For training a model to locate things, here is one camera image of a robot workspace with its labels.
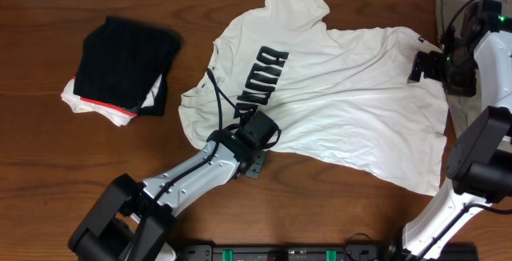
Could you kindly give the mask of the white printed t-shirt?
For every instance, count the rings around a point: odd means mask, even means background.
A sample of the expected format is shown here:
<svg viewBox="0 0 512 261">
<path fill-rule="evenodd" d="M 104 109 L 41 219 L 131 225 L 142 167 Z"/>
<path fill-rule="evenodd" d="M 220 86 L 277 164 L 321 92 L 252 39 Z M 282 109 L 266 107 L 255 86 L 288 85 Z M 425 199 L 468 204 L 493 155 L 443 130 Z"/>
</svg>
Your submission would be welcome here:
<svg viewBox="0 0 512 261">
<path fill-rule="evenodd" d="M 352 167 L 423 195 L 440 183 L 448 104 L 440 83 L 408 83 L 434 46 L 406 27 L 328 29 L 323 0 L 265 0 L 215 39 L 210 74 L 182 94 L 184 133 L 201 148 L 220 122 L 260 110 L 274 151 Z"/>
</svg>

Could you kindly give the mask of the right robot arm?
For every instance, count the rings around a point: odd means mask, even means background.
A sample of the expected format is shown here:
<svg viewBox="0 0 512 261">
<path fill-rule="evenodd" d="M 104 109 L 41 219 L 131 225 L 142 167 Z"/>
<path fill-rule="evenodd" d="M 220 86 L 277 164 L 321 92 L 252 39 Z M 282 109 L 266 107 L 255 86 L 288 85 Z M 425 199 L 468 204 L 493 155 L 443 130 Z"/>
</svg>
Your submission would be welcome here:
<svg viewBox="0 0 512 261">
<path fill-rule="evenodd" d="M 402 229 L 387 260 L 476 260 L 475 247 L 450 239 L 476 214 L 500 214 L 494 204 L 511 195 L 511 18 L 494 0 L 469 0 L 462 28 L 444 30 L 442 51 L 418 52 L 408 77 L 439 81 L 447 94 L 482 97 L 482 111 L 462 132 L 446 163 L 438 193 Z"/>
</svg>

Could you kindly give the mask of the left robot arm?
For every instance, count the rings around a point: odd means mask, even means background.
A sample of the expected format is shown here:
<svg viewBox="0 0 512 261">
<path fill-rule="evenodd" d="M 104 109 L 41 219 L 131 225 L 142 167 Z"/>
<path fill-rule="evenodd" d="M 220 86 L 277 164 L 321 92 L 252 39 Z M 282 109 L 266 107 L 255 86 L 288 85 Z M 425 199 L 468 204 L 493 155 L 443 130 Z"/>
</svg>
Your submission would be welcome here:
<svg viewBox="0 0 512 261">
<path fill-rule="evenodd" d="M 128 174 L 102 192 L 68 241 L 80 260 L 173 260 L 166 244 L 177 216 L 215 187 L 244 175 L 277 143 L 277 123 L 257 111 L 240 124 L 215 130 L 193 157 L 153 178 Z"/>
</svg>

